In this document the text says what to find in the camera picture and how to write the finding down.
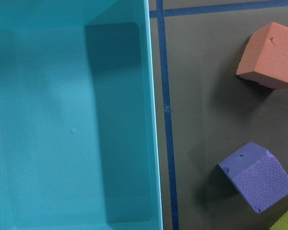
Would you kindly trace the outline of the teal plastic bin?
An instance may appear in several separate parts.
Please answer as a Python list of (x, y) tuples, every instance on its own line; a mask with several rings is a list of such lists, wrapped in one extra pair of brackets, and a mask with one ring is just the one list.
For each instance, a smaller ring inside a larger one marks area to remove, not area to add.
[(160, 230), (146, 0), (0, 0), (0, 230)]

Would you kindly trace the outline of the purple foam block near bin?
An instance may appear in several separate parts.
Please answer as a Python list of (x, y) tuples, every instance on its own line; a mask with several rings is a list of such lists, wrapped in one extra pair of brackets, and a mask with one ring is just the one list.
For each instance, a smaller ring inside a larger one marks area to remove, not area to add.
[(288, 195), (288, 174), (266, 148), (248, 142), (218, 163), (256, 214)]

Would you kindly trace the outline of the orange foam block near bin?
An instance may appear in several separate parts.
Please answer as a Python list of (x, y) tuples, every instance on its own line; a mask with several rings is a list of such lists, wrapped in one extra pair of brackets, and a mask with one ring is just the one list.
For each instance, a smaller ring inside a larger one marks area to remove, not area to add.
[(270, 89), (288, 89), (288, 27), (272, 22), (252, 34), (236, 75)]

